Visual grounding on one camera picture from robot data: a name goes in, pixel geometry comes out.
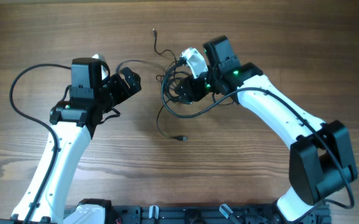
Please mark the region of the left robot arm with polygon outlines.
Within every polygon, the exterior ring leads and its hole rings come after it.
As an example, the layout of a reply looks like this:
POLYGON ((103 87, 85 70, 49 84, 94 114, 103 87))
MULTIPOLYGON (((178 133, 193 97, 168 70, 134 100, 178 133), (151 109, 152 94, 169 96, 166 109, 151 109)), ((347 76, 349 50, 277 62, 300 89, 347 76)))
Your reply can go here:
POLYGON ((110 200, 86 198, 69 215, 67 195, 95 129, 120 116, 116 105, 141 91, 141 78, 130 68, 111 73, 98 55, 75 58, 71 84, 51 109, 44 153, 32 181, 10 218, 0 223, 119 223, 110 200))

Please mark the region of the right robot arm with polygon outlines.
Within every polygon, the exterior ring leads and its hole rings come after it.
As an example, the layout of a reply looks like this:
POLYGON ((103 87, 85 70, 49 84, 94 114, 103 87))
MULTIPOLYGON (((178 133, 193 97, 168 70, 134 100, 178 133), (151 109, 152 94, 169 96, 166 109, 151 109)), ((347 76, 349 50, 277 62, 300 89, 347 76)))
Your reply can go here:
POLYGON ((273 204, 270 221, 296 223, 315 215, 329 196, 358 177, 348 128, 326 123, 281 93, 255 64, 242 64, 224 35, 203 44, 204 54, 185 49, 179 65, 191 74, 175 88, 179 100, 193 103, 222 94, 261 118, 289 149, 289 190, 273 204))

